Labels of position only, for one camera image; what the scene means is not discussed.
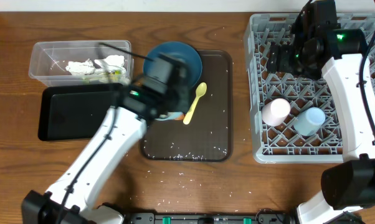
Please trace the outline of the orange carrot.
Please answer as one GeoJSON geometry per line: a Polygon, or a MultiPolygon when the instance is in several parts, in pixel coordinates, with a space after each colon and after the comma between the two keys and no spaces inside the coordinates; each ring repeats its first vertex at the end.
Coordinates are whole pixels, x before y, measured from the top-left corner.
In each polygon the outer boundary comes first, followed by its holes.
{"type": "Polygon", "coordinates": [[[175,118],[175,120],[183,120],[184,117],[185,117],[185,114],[181,113],[177,118],[175,118]]]}

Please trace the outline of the dark blue plate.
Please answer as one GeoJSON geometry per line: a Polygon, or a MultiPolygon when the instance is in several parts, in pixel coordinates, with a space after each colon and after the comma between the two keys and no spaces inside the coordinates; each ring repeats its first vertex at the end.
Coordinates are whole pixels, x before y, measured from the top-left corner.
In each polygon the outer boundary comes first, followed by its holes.
{"type": "Polygon", "coordinates": [[[170,55],[183,61],[189,67],[188,85],[192,88],[200,79],[202,74],[202,60],[198,51],[189,44],[178,41],[163,42],[151,49],[147,57],[154,59],[160,53],[170,55]]]}

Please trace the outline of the pink cup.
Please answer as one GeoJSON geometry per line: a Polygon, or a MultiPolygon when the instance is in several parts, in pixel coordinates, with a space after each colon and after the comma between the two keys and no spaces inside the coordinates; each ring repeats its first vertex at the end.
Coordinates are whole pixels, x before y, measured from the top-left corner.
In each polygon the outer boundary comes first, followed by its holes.
{"type": "Polygon", "coordinates": [[[262,108],[262,121],[269,126],[281,125],[290,114],[290,104],[283,98],[277,98],[262,108]]]}

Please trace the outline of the yellow green snack wrapper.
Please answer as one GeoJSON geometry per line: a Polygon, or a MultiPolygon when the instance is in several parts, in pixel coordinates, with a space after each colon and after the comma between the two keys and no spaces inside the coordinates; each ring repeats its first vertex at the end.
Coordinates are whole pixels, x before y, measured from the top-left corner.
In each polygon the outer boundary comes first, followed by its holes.
{"type": "Polygon", "coordinates": [[[96,69],[92,74],[84,75],[82,80],[85,83],[121,83],[123,85],[131,82],[131,78],[126,74],[125,70],[106,72],[102,68],[96,69]]]}

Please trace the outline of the light blue cup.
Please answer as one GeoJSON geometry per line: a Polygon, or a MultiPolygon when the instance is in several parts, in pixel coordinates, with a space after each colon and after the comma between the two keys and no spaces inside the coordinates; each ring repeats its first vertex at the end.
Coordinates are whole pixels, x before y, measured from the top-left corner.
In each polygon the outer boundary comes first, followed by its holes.
{"type": "Polygon", "coordinates": [[[297,116],[293,127],[302,136],[314,135],[325,122],[326,115],[320,108],[308,108],[297,116]]]}

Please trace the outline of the white tissue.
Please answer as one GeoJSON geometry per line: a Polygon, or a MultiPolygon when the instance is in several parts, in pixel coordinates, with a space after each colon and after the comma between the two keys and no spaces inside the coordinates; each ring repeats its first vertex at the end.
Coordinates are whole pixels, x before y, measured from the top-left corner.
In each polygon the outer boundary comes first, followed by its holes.
{"type": "Polygon", "coordinates": [[[70,72],[72,75],[90,75],[95,71],[93,62],[90,59],[87,59],[84,62],[73,62],[69,61],[66,66],[66,71],[70,72]]]}
{"type": "Polygon", "coordinates": [[[121,70],[125,64],[125,57],[122,55],[109,55],[104,59],[96,59],[94,62],[105,70],[121,70]]]}

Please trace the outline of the light blue bowl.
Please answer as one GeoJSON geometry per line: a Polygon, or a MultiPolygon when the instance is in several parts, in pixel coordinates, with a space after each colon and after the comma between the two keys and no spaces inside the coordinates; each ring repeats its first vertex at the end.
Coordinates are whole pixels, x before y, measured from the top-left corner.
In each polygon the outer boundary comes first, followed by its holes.
{"type": "Polygon", "coordinates": [[[156,118],[156,120],[158,121],[176,120],[181,115],[183,115],[182,112],[168,112],[167,114],[161,114],[159,118],[156,118]]]}

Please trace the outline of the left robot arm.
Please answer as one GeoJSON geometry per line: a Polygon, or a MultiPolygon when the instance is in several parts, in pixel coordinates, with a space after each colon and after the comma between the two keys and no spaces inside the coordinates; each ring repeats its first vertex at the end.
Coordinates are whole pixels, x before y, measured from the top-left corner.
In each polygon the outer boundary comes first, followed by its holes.
{"type": "Polygon", "coordinates": [[[21,204],[23,223],[123,223],[108,205],[95,208],[99,193],[150,123],[169,112],[187,112],[195,79],[188,72],[149,72],[143,85],[111,84],[111,107],[93,138],[44,194],[31,190],[21,204]]]}

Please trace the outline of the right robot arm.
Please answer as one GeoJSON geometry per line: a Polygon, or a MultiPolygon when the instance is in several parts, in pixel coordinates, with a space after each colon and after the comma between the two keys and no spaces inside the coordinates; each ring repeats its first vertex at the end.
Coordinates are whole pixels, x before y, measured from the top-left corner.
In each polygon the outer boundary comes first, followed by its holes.
{"type": "Polygon", "coordinates": [[[333,97],[343,163],[325,170],[321,190],[295,212],[297,223],[328,223],[375,206],[375,95],[369,45],[360,29],[302,30],[290,45],[270,46],[267,70],[325,79],[333,97]]]}

